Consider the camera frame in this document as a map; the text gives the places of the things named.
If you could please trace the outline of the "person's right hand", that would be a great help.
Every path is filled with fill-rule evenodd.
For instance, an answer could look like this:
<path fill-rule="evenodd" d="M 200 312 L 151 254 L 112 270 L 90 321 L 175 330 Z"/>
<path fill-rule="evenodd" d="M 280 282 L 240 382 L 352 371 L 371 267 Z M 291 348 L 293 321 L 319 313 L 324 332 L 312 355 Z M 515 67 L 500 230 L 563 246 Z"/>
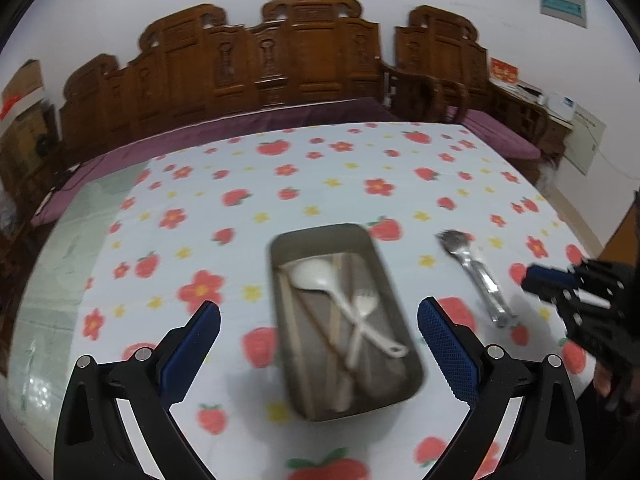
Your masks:
<path fill-rule="evenodd" d="M 593 387 L 606 400 L 608 410 L 616 408 L 639 408 L 639 370 L 634 368 L 629 373 L 613 373 L 600 361 L 593 373 Z"/>

